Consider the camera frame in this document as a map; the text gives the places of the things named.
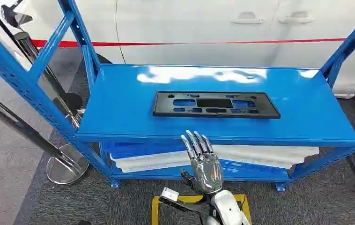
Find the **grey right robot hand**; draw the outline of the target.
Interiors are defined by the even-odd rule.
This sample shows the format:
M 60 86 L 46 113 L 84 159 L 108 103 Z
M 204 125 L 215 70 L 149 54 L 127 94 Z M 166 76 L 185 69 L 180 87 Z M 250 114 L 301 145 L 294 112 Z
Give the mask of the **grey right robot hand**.
M 186 130 L 181 135 L 193 175 L 187 170 L 181 170 L 184 182 L 200 194 L 213 194 L 222 190 L 223 174 L 220 160 L 212 144 L 205 135 Z

